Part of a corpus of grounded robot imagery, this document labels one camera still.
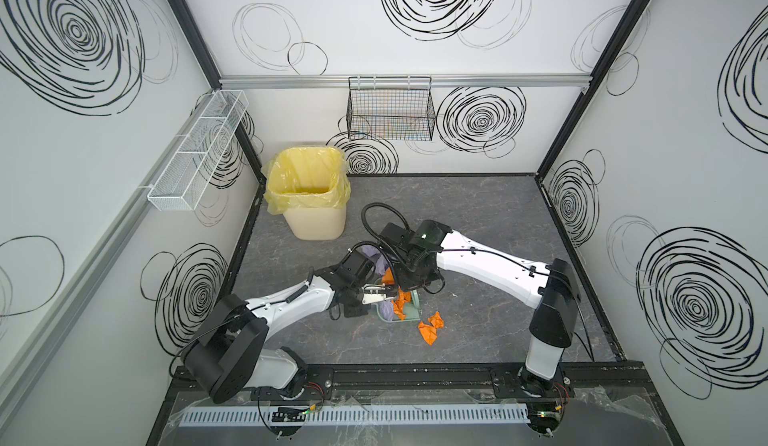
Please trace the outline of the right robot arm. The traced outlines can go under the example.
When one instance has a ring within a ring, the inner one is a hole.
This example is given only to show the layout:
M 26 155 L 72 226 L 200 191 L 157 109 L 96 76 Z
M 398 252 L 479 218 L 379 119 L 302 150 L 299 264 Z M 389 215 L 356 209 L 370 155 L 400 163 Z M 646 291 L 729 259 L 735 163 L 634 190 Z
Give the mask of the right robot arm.
M 362 208 L 364 229 L 389 262 L 394 284 L 404 291 L 443 282 L 460 273 L 511 295 L 533 310 L 530 342 L 518 381 L 525 394 L 542 398 L 555 389 L 564 351 L 573 343 L 581 296 L 565 260 L 526 260 L 470 239 L 435 220 L 416 229 L 395 207 L 371 202 Z

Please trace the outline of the green plastic dustpan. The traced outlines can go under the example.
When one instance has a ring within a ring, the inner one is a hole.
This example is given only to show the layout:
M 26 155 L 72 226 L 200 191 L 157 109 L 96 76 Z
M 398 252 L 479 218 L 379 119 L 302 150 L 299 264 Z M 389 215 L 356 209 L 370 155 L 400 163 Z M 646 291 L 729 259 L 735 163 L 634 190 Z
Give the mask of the green plastic dustpan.
M 400 309 L 395 308 L 394 301 L 383 301 L 376 304 L 376 313 L 385 323 L 401 323 L 419 321 L 421 316 L 420 298 L 416 291 L 410 293 L 410 300 L 405 301 Z

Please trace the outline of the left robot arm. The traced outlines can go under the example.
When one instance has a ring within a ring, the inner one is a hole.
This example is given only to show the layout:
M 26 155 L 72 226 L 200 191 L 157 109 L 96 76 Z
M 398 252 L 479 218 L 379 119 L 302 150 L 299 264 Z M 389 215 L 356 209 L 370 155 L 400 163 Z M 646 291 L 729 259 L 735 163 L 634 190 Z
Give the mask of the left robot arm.
M 357 313 L 372 295 L 368 288 L 390 286 L 375 280 L 378 263 L 394 271 L 393 260 L 371 241 L 355 244 L 337 263 L 311 269 L 298 284 L 271 295 L 220 299 L 177 356 L 193 380 L 215 404 L 243 390 L 270 388 L 287 398 L 303 394 L 306 363 L 288 347 L 270 350 L 265 342 L 276 333 L 338 305 Z

